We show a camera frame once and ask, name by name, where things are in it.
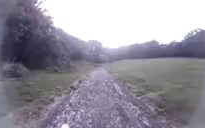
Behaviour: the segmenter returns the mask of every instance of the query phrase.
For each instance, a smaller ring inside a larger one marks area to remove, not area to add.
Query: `tree line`
[[[56,28],[38,0],[17,0],[5,20],[0,53],[1,62],[20,63],[28,69],[68,68],[74,60],[103,63],[138,58],[205,58],[205,30],[192,30],[182,41],[169,44],[152,40],[105,48],[96,40],[86,42]]]

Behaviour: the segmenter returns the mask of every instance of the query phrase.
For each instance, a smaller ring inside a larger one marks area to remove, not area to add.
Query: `rock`
[[[27,75],[29,70],[20,63],[4,64],[2,66],[2,74],[5,77],[23,77]]]

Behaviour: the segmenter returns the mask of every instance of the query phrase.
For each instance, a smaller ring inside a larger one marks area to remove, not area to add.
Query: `muddy track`
[[[146,99],[121,88],[103,68],[93,71],[42,122],[42,128],[174,128]]]

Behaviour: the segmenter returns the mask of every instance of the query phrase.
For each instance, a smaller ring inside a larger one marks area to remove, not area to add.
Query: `overcast sky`
[[[205,0],[48,0],[44,7],[56,27],[107,47],[180,41],[205,28]]]

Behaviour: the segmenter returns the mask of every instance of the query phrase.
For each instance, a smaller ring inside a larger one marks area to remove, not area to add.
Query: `grass field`
[[[205,84],[205,59],[139,59],[109,64],[135,95],[149,97],[161,114],[187,124]]]
[[[6,95],[11,110],[28,106],[34,102],[48,104],[56,96],[68,94],[72,83],[81,75],[93,70],[94,67],[95,65],[87,62],[74,62],[71,69],[64,73],[33,71],[28,77],[22,79],[5,80]]]

